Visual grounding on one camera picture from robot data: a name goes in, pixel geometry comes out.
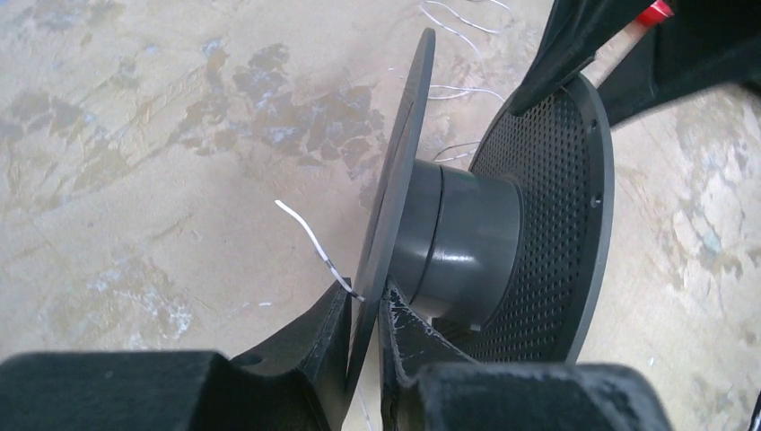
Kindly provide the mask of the black cable spool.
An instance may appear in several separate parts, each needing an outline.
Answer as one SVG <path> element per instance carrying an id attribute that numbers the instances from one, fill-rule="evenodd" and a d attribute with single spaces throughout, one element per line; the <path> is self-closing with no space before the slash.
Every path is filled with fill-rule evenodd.
<path id="1" fill-rule="evenodd" d="M 424 30 L 372 202 L 348 388 L 386 293 L 486 362 L 573 361 L 599 296 L 614 164 L 598 90 L 576 74 L 521 114 L 506 102 L 466 170 L 423 161 L 435 41 Z"/>

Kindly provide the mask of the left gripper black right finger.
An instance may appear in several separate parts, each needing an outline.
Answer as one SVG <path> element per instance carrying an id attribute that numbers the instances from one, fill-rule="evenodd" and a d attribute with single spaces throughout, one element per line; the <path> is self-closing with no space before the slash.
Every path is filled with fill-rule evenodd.
<path id="1" fill-rule="evenodd" d="M 669 430 L 651 385 L 623 365 L 481 364 L 408 306 L 380 300 L 386 430 Z"/>

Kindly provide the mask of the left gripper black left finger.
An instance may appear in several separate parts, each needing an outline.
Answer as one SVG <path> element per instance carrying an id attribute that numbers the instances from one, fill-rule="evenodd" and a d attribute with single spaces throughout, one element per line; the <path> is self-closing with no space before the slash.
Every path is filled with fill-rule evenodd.
<path id="1" fill-rule="evenodd" d="M 351 301 L 331 286 L 242 354 L 38 352 L 1 365 L 4 430 L 331 430 L 345 393 Z"/>

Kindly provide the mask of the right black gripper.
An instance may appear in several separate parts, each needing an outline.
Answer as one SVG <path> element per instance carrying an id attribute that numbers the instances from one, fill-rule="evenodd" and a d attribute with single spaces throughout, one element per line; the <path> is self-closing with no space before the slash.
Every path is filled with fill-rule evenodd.
<path id="1" fill-rule="evenodd" d="M 508 102 L 522 115 L 586 66 L 649 1 L 556 0 L 523 81 Z M 760 77 L 758 1 L 681 1 L 648 30 L 599 85 L 610 126 L 727 82 Z"/>

